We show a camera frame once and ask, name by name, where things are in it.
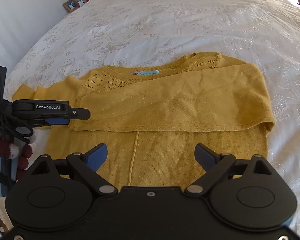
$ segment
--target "silver screw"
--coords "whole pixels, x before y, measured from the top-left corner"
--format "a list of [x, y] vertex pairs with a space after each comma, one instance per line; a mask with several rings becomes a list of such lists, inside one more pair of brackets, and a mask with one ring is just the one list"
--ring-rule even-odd
[[103, 185], [99, 188], [99, 191], [104, 193], [104, 194], [110, 194], [115, 191], [115, 188], [111, 185]]
[[147, 193], [147, 196], [149, 196], [149, 197], [153, 197], [153, 196], [155, 196], [155, 193], [154, 193], [154, 192], [152, 192], [152, 191], [149, 191], [149, 192]]
[[14, 236], [13, 240], [24, 240], [22, 236]]
[[203, 188], [199, 185], [190, 185], [189, 187], [187, 187], [187, 190], [190, 193], [199, 194], [203, 191]]

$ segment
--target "knit fabric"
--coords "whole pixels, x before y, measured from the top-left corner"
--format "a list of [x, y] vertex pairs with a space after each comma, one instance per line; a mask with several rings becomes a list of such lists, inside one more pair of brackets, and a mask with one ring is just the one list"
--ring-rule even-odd
[[[132, 74], [154, 70], [158, 74]], [[106, 143], [108, 159], [98, 174], [119, 189], [186, 187], [204, 174], [194, 159], [197, 143], [241, 159], [266, 157], [274, 126], [259, 69], [213, 52], [157, 67], [105, 66], [35, 93], [22, 85], [13, 99], [21, 98], [88, 108], [89, 120], [52, 127], [46, 153], [59, 159]]]

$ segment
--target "gloved hand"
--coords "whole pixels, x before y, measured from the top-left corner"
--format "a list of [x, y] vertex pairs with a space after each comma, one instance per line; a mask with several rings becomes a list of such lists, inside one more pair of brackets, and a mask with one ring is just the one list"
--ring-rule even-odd
[[[2, 141], [0, 138], [0, 157], [6, 159], [14, 159], [19, 155], [19, 147], [9, 141]], [[16, 178], [17, 180], [26, 172], [26, 168], [29, 165], [28, 159], [32, 155], [32, 148], [29, 144], [25, 144], [21, 150], [21, 155], [18, 159], [18, 169]]]

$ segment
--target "white bedspread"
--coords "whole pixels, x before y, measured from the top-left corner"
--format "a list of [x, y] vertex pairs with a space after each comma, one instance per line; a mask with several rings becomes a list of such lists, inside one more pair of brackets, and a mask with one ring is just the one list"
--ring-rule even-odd
[[91, 0], [26, 54], [5, 96], [22, 83], [48, 87], [103, 65], [161, 65], [199, 51], [260, 67], [277, 120], [269, 162], [298, 198], [291, 228], [300, 235], [300, 9], [286, 0]]

